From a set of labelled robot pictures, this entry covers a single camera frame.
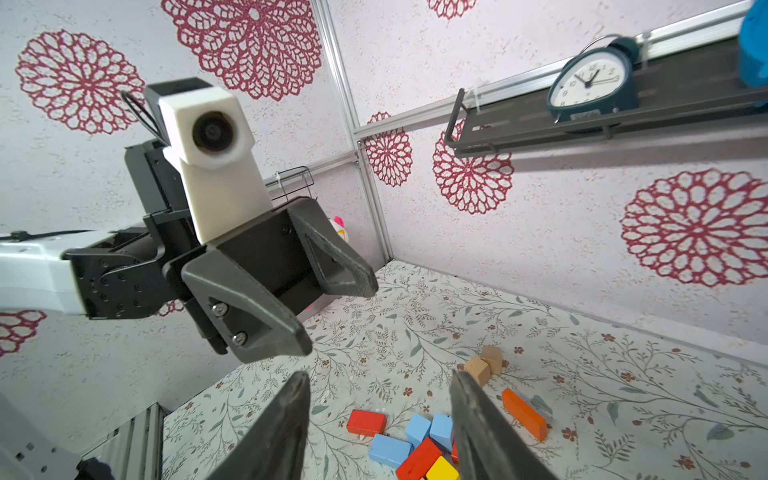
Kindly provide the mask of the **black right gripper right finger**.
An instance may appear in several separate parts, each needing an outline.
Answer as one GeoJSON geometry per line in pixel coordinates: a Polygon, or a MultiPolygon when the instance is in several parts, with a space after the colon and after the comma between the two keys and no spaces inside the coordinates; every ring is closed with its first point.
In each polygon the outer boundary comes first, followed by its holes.
{"type": "Polygon", "coordinates": [[[470,374],[455,372],[449,392],[462,479],[546,480],[555,477],[470,374]]]}

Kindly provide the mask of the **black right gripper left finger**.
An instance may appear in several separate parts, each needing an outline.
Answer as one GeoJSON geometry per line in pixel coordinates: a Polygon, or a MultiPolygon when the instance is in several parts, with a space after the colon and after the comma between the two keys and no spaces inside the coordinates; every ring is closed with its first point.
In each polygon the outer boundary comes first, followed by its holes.
{"type": "Polygon", "coordinates": [[[299,479],[310,416],[310,378],[293,373],[211,479],[299,479]]]}

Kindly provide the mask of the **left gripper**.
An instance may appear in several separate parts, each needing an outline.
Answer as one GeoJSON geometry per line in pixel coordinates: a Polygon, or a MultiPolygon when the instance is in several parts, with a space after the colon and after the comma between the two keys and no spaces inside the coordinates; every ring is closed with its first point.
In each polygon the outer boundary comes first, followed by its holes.
{"type": "Polygon", "coordinates": [[[146,212],[143,226],[63,255],[88,318],[143,319],[179,300],[215,352],[248,364],[309,355],[298,316],[323,292],[376,295],[373,268],[315,199],[300,196],[204,243],[159,142],[127,148],[125,163],[146,212]]]}

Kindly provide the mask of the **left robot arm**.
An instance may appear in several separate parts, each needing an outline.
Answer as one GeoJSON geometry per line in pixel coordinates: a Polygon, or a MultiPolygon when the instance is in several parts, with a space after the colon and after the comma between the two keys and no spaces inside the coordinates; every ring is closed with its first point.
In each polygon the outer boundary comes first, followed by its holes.
{"type": "Polygon", "coordinates": [[[309,354],[299,317],[319,298],[376,294],[373,268],[316,200],[294,197],[204,243],[160,144],[129,147],[125,161],[146,211],[143,224],[3,235],[3,312],[133,320],[176,300],[215,352],[252,363],[309,354]]]}

